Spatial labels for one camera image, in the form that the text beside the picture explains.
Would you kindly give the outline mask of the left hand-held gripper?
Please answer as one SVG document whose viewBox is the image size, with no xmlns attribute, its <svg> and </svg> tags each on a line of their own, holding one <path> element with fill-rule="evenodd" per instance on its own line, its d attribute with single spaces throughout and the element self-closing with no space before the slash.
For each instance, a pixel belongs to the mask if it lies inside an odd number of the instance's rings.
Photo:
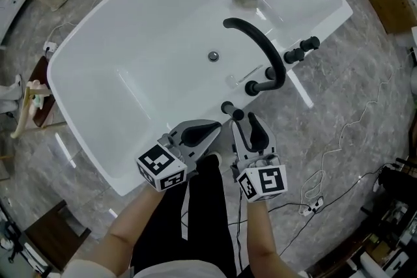
<svg viewBox="0 0 417 278">
<path fill-rule="evenodd" d="M 184 182 L 221 130 L 217 121 L 198 119 L 181 122 L 160 136 L 152 131 L 142 133 L 136 152 L 139 172 L 156 191 Z"/>
</svg>

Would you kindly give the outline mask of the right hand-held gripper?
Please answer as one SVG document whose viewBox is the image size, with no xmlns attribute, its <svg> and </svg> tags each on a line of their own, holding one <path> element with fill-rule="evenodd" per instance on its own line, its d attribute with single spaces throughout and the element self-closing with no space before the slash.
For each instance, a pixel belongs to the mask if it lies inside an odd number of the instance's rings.
<svg viewBox="0 0 417 278">
<path fill-rule="evenodd" d="M 287 191 L 287 171 L 276 152 L 276 137 L 266 122 L 252 112 L 248 119 L 252 128 L 249 150 L 240 124 L 231 121 L 235 148 L 233 179 L 247 202 L 266 201 Z"/>
</svg>

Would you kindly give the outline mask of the black handheld shower wand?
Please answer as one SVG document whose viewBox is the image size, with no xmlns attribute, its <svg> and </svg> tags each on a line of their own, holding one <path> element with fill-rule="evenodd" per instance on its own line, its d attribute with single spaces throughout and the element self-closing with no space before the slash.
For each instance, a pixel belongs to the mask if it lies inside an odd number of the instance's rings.
<svg viewBox="0 0 417 278">
<path fill-rule="evenodd" d="M 230 102 L 230 101 L 225 101 L 225 102 L 222 103 L 221 111 L 224 114 L 229 115 L 232 119 L 237 120 L 237 121 L 242 120 L 244 118 L 244 115 L 245 115 L 243 110 L 235 107 L 233 105 L 233 103 Z"/>
</svg>

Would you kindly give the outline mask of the person's right forearm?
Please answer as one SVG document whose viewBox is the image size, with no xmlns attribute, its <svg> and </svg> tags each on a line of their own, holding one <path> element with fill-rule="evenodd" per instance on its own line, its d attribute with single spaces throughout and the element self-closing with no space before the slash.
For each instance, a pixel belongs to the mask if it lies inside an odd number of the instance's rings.
<svg viewBox="0 0 417 278">
<path fill-rule="evenodd" d="M 247 250 L 255 278 L 279 278 L 279 257 L 265 202 L 247 205 Z"/>
</svg>

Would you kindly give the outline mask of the person's left forearm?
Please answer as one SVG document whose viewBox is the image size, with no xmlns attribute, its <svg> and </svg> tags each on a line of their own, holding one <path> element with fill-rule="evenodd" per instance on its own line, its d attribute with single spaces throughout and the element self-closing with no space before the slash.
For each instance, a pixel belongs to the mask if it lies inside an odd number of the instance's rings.
<svg viewBox="0 0 417 278">
<path fill-rule="evenodd" d="M 163 196 L 162 192 L 145 186 L 110 226 L 97 259 L 116 276 L 127 270 L 133 248 Z"/>
</svg>

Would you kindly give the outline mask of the white rectangular bathtub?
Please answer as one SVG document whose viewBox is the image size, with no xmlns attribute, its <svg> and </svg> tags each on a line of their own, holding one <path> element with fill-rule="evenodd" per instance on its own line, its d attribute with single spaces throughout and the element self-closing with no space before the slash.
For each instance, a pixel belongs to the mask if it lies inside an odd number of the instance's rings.
<svg viewBox="0 0 417 278">
<path fill-rule="evenodd" d="M 142 133 L 160 136 L 187 120 L 223 123 L 223 102 L 243 108 L 262 93 L 249 96 L 245 84 L 268 81 L 270 61 L 223 20 L 258 28 L 288 72 L 299 62 L 287 64 L 286 52 L 311 36 L 324 42 L 351 16 L 346 0 L 103 0 L 51 58 L 48 83 L 86 155 L 126 195 L 144 182 Z"/>
</svg>

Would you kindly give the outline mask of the person's black trousers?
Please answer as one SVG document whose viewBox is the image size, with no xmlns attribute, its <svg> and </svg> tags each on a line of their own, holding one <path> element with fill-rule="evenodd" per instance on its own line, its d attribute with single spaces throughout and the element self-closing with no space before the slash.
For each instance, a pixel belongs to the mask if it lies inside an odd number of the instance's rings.
<svg viewBox="0 0 417 278">
<path fill-rule="evenodd" d="M 237 278 L 216 156 L 205 156 L 196 171 L 189 182 L 168 189 L 153 212 L 133 250 L 136 273 L 165 262 L 200 260 Z"/>
</svg>

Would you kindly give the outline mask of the white power strip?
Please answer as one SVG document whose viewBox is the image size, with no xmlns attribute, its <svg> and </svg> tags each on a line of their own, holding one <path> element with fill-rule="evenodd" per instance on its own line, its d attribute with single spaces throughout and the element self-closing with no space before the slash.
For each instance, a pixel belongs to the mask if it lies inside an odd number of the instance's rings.
<svg viewBox="0 0 417 278">
<path fill-rule="evenodd" d="M 302 215 L 307 217 L 315 214 L 324 205 L 323 196 L 320 196 L 315 202 L 308 204 L 303 210 Z"/>
</svg>

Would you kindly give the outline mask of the black gooseneck faucet spout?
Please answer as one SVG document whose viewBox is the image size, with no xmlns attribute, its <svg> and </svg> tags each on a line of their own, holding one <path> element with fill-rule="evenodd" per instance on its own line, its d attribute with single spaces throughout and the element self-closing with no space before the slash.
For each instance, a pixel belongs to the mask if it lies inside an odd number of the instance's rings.
<svg viewBox="0 0 417 278">
<path fill-rule="evenodd" d="M 246 94 L 256 96 L 263 91 L 280 89 L 285 83 L 287 72 L 280 54 L 271 41 L 254 25 L 240 18 L 227 18 L 223 20 L 223 26 L 227 29 L 239 30 L 250 37 L 261 48 L 270 61 L 271 67 L 275 70 L 275 80 L 268 80 L 264 83 L 258 83 L 256 81 L 247 82 L 245 84 Z"/>
</svg>

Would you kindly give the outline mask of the person's white shirt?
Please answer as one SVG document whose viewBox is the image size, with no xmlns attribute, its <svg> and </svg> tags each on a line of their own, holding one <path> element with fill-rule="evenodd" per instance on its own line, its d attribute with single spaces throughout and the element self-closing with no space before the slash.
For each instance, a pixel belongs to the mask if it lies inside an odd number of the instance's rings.
<svg viewBox="0 0 417 278">
<path fill-rule="evenodd" d="M 215 265 L 200 260 L 176 260 L 157 264 L 132 273 L 127 269 L 120 275 L 88 260 L 72 261 L 61 278 L 227 278 Z"/>
</svg>

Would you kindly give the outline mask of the dark wooden stool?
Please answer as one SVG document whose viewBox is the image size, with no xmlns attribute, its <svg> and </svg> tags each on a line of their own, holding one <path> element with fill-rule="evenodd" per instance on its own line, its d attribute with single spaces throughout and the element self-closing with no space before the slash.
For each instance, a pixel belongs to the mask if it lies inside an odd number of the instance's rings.
<svg viewBox="0 0 417 278">
<path fill-rule="evenodd" d="M 28 80 L 28 81 L 33 81 L 37 79 L 42 84 L 47 85 L 50 90 L 50 95 L 45 96 L 45 97 L 32 95 L 31 105 L 29 109 L 29 117 L 27 119 L 27 124 L 26 124 L 24 133 L 39 132 L 39 131 L 46 130 L 49 128 L 57 128 L 57 127 L 66 125 L 65 121 L 51 123 L 51 124 L 48 124 L 47 122 L 47 119 L 52 110 L 52 107 L 55 104 L 55 97 L 53 96 L 52 90 L 50 89 L 50 85 L 48 83 L 48 78 L 47 78 L 48 65 L 49 65 L 49 62 L 47 58 L 44 55 L 41 56 L 41 58 L 38 60 Z"/>
</svg>

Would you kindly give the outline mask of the small white power socket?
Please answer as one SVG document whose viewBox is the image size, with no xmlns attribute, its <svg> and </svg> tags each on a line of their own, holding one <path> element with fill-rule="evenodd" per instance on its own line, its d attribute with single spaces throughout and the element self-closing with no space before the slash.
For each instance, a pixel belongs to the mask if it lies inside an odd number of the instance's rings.
<svg viewBox="0 0 417 278">
<path fill-rule="evenodd" d="M 59 45 L 55 42 L 46 41 L 43 45 L 44 56 L 47 59 L 50 59 L 51 56 L 56 52 L 58 46 Z"/>
</svg>

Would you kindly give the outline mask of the brown wooden cabinet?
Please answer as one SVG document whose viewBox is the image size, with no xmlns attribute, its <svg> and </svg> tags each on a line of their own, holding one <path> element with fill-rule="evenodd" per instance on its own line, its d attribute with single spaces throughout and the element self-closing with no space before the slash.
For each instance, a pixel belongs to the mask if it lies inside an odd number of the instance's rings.
<svg viewBox="0 0 417 278">
<path fill-rule="evenodd" d="M 61 273 L 91 233 L 84 226 L 76 232 L 67 221 L 71 215 L 61 200 L 23 232 L 24 240 L 46 262 L 47 273 Z"/>
</svg>

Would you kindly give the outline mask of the tall closed cardboard box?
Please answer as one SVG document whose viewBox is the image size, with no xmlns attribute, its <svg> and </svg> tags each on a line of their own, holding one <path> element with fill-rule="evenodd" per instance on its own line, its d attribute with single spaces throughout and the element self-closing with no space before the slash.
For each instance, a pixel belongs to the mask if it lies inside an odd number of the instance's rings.
<svg viewBox="0 0 417 278">
<path fill-rule="evenodd" d="M 417 27 L 417 0 L 369 0 L 385 31 L 399 34 Z"/>
</svg>

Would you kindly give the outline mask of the cream long-handled brush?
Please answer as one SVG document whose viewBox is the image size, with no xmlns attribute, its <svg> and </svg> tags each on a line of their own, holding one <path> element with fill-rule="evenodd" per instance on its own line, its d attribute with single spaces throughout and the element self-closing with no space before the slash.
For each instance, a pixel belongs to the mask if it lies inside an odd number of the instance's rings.
<svg viewBox="0 0 417 278">
<path fill-rule="evenodd" d="M 27 119 L 29 117 L 31 97 L 32 97 L 31 89 L 29 87 L 26 87 L 25 92 L 24 92 L 22 110 L 20 112 L 20 117 L 19 117 L 19 120 L 18 120 L 18 125 L 17 125 L 15 131 L 10 134 L 10 137 L 12 139 L 17 139 L 25 131 L 25 127 L 26 127 L 26 124 L 27 124 Z"/>
</svg>

